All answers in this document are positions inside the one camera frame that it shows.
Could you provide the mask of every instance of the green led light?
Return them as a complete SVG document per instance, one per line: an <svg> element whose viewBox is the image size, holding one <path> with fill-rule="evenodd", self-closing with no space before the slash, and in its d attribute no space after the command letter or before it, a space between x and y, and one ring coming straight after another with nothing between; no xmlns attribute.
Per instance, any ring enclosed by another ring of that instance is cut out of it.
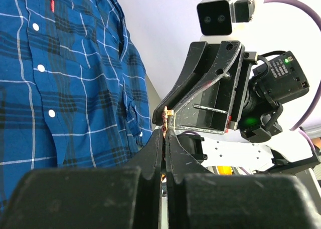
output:
<svg viewBox="0 0 321 229"><path fill-rule="evenodd" d="M253 118L253 117L248 117L244 120L244 125L249 126L249 125L253 125L258 123L258 119L257 118Z"/></svg>

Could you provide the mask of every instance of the orange component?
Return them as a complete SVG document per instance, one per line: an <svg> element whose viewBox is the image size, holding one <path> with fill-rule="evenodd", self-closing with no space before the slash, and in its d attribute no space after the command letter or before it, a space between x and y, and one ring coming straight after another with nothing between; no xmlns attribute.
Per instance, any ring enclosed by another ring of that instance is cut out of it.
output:
<svg viewBox="0 0 321 229"><path fill-rule="evenodd" d="M230 166L217 166L217 171L220 175L232 175L232 168Z"/></svg>

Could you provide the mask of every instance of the small object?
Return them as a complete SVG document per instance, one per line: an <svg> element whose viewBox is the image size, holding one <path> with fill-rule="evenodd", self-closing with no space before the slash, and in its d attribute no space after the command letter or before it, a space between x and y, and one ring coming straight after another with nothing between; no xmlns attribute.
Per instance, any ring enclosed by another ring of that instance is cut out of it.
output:
<svg viewBox="0 0 321 229"><path fill-rule="evenodd" d="M255 11L254 0L238 0L234 3L235 6L235 22L248 23L253 20Z"/></svg>
<svg viewBox="0 0 321 229"><path fill-rule="evenodd" d="M163 117L163 137L165 138L166 136L166 131L167 131L167 118L169 115L174 115L174 110L167 110L167 106L164 107L164 111L162 114Z"/></svg>
<svg viewBox="0 0 321 229"><path fill-rule="evenodd" d="M230 166L217 166L219 175L232 175L232 168Z"/></svg>
<svg viewBox="0 0 321 229"><path fill-rule="evenodd" d="M38 66L37 66L37 69L38 69L38 71L39 72L44 72L46 69L45 69L45 66L43 66L43 65L41 65L41 64L39 64Z"/></svg>
<svg viewBox="0 0 321 229"><path fill-rule="evenodd" d="M51 0L51 11L54 13L55 12L55 1Z"/></svg>
<svg viewBox="0 0 321 229"><path fill-rule="evenodd" d="M54 118L56 116L56 112L54 110L49 110L48 114L51 118Z"/></svg>
<svg viewBox="0 0 321 229"><path fill-rule="evenodd" d="M36 23L32 24L32 28L34 28L35 31L39 31L39 25Z"/></svg>

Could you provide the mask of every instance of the depth camera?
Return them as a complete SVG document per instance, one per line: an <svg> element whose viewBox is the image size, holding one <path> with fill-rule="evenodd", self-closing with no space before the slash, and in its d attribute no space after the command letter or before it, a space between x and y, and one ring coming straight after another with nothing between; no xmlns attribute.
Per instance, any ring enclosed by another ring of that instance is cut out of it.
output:
<svg viewBox="0 0 321 229"><path fill-rule="evenodd" d="M232 0L203 0L197 5L202 34L230 35L234 22Z"/></svg>

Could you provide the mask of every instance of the blue plaid shirt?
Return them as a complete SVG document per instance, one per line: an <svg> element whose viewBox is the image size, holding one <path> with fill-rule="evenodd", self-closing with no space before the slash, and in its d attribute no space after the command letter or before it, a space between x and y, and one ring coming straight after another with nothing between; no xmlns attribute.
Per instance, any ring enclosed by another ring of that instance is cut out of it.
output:
<svg viewBox="0 0 321 229"><path fill-rule="evenodd" d="M151 135L117 0L0 0L0 202L43 167L124 164Z"/></svg>

